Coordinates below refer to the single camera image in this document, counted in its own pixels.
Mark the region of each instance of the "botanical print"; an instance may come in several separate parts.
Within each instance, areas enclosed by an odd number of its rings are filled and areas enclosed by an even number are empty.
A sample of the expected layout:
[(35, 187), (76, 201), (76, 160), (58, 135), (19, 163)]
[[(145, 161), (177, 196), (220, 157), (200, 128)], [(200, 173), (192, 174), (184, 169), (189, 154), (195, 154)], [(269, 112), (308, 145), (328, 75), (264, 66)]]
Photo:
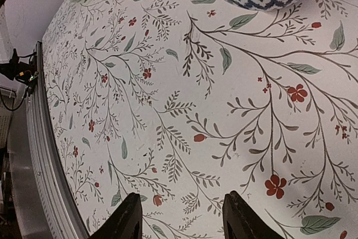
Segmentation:
[(357, 8), (65, 1), (45, 81), (89, 233), (136, 192), (144, 238), (223, 238), (236, 190), (285, 238), (356, 234)]

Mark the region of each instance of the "red flower bud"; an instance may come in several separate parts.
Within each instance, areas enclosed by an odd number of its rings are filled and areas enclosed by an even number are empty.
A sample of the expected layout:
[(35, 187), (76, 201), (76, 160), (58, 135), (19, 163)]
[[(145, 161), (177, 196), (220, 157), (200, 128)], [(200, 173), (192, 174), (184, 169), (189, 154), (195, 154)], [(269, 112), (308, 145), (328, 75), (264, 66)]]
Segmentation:
[(347, 231), (343, 231), (343, 232), (341, 233), (340, 239), (345, 239), (346, 236), (347, 236)]
[(201, 142), (205, 140), (205, 136), (203, 134), (197, 134), (194, 136), (194, 142)]
[(332, 211), (334, 210), (335, 206), (332, 203), (326, 203), (326, 208), (327, 210)]
[(320, 28), (322, 25), (320, 22), (314, 22), (313, 24), (311, 24), (312, 28)]

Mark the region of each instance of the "small red flower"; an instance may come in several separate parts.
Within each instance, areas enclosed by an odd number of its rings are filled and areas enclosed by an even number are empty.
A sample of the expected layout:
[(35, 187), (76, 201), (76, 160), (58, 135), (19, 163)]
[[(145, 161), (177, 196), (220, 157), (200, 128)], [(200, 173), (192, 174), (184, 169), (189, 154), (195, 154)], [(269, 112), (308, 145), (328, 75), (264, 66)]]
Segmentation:
[(162, 200), (161, 200), (161, 196), (160, 195), (155, 195), (154, 197), (153, 197), (153, 203), (154, 203), (154, 205), (156, 205), (156, 206), (160, 206), (160, 205), (162, 205)]
[(320, 22), (314, 22), (313, 24), (311, 24), (312, 28), (320, 28), (322, 25)]
[(287, 92), (291, 94), (292, 102), (299, 101), (302, 103), (304, 101), (304, 98), (308, 96), (308, 93), (306, 90), (303, 89), (302, 84), (298, 84), (296, 88), (290, 87)]
[(211, 10), (211, 11), (207, 11), (206, 14), (208, 14), (208, 16), (209, 16), (209, 18), (210, 18), (211, 16), (215, 16), (215, 15), (216, 15), (216, 12), (215, 12), (215, 10)]
[(73, 155), (75, 158), (78, 156), (78, 147), (76, 146), (73, 147)]
[(202, 142), (205, 140), (205, 136), (203, 134), (197, 134), (194, 136), (194, 142)]
[(340, 235), (340, 239), (345, 239), (347, 237), (347, 231), (343, 231)]
[(95, 130), (95, 122), (93, 120), (90, 121), (90, 123), (88, 123), (88, 130), (90, 130), (91, 132), (93, 132)]
[(335, 206), (332, 203), (326, 203), (326, 209), (329, 211), (334, 210)]
[(151, 72), (150, 72), (150, 68), (145, 69), (144, 73), (143, 73), (143, 77), (144, 79), (150, 78), (152, 76)]
[(107, 73), (105, 75), (102, 75), (102, 83), (106, 83), (108, 79)]
[(272, 175), (270, 177), (270, 180), (265, 181), (265, 186), (268, 188), (266, 194), (268, 196), (273, 196), (276, 194), (276, 198), (281, 199), (285, 192), (282, 189), (284, 186), (286, 186), (287, 181), (285, 179), (281, 179), (276, 175)]
[(132, 20), (129, 20), (129, 26), (133, 26), (135, 23), (136, 23), (135, 17)]

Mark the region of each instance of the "black cable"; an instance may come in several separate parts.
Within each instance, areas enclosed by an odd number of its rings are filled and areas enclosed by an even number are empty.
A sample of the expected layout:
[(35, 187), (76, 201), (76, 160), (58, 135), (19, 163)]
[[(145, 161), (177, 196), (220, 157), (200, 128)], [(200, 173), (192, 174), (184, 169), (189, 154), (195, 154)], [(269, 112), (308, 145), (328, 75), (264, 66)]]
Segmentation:
[(31, 54), (29, 54), (27, 56), (19, 56), (19, 58), (27, 58), (27, 57), (31, 57), (31, 56), (35, 56), (35, 55), (36, 55), (36, 52), (31, 53)]
[(5, 109), (7, 109), (7, 110), (9, 110), (9, 111), (16, 111), (16, 110), (18, 110), (18, 109), (20, 108), (20, 106), (22, 105), (22, 103), (24, 102), (25, 98), (26, 98), (27, 90), (28, 90), (28, 87), (25, 88), (25, 93), (23, 94), (22, 100), (21, 100), (20, 104), (17, 106), (17, 108), (15, 108), (15, 109), (10, 109), (9, 107), (7, 107), (7, 105), (6, 105), (5, 102), (4, 102), (2, 93), (0, 92), (0, 99), (1, 99), (1, 102), (2, 102), (3, 106), (5, 107)]

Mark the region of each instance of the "floral tablecloth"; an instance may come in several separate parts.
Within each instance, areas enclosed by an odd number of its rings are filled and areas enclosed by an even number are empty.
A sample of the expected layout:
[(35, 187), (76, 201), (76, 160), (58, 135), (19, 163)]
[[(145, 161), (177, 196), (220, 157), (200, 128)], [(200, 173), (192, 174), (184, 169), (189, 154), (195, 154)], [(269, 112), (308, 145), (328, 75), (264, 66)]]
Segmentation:
[(46, 88), (89, 232), (136, 192), (144, 238), (223, 238), (236, 190), (285, 238), (356, 238), (357, 5), (65, 1)]

